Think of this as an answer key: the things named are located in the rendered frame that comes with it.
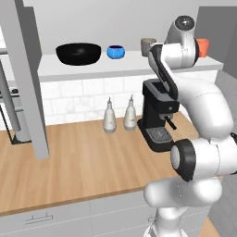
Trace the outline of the black coffee machine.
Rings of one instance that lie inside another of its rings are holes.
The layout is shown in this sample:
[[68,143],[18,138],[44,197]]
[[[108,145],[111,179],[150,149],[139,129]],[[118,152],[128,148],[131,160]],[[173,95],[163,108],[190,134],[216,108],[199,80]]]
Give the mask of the black coffee machine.
[[173,139],[165,125],[168,123],[176,130],[171,120],[179,107],[180,104],[168,95],[159,79],[143,82],[143,113],[137,125],[154,152],[167,152],[171,149]]

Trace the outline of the white cabinet shelf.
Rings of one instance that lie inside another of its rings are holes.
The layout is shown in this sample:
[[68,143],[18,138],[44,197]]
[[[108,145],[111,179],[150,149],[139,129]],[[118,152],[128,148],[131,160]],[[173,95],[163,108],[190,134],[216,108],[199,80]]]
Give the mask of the white cabinet shelf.
[[59,61],[56,55],[46,55],[38,68],[40,82],[89,80],[127,76],[149,75],[154,72],[148,59],[139,51],[129,51],[122,59],[111,59],[106,53],[88,66],[68,66]]

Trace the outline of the large black bowl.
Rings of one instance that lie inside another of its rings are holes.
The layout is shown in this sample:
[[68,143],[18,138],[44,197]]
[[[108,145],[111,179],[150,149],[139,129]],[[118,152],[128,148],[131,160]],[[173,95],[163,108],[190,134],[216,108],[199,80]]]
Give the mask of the large black bowl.
[[70,66],[87,66],[96,63],[101,56],[101,47],[90,43],[62,44],[56,48],[60,62]]

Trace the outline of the white bottle with spout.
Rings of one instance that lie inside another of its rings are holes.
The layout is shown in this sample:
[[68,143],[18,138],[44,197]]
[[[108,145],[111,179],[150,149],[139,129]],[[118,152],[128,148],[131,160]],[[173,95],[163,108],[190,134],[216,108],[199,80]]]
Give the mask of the white bottle with spout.
[[107,101],[107,107],[104,114],[103,128],[106,133],[113,133],[117,128],[115,112],[112,108],[111,100]]
[[129,105],[125,111],[125,117],[124,117],[124,128],[126,131],[133,131],[136,127],[137,121],[136,121],[136,110],[133,105],[133,97],[129,100]]

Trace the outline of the orange cup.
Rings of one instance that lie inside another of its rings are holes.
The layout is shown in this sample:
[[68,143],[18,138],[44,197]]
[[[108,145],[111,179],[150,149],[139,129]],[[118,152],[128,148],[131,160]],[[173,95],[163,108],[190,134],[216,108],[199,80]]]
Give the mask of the orange cup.
[[209,40],[208,39],[197,39],[198,46],[199,46],[199,56],[206,57],[207,51],[209,48]]

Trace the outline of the white drawer front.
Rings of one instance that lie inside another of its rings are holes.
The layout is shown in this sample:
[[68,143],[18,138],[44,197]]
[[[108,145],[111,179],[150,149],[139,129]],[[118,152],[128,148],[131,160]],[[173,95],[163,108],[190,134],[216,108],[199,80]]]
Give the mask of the white drawer front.
[[94,237],[143,237],[156,215],[143,198],[143,191],[92,200],[89,203]]
[[[26,225],[25,220],[53,215],[53,219]],[[92,237],[90,207],[79,202],[0,217],[0,237]]]

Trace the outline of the grey-beige cup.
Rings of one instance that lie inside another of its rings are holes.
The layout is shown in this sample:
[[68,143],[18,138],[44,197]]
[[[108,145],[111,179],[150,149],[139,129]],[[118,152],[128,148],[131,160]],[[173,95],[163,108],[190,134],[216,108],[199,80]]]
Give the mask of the grey-beige cup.
[[141,40],[141,52],[142,56],[148,56],[151,44],[155,43],[155,38],[143,38]]

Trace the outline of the small blue bowl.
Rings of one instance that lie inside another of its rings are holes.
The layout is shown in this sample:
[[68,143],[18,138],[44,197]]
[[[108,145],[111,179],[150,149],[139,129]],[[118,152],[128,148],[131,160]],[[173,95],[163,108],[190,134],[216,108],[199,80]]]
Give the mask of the small blue bowl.
[[121,45],[110,45],[106,50],[106,54],[111,59],[121,59],[125,56],[125,49]]

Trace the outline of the grey open cabinet door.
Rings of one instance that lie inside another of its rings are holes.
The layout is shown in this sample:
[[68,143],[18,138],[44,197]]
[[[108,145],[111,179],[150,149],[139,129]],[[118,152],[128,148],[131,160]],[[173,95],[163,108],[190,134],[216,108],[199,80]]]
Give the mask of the grey open cabinet door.
[[44,109],[38,76],[42,50],[34,10],[23,0],[0,0],[0,28],[31,136],[35,155],[49,157]]

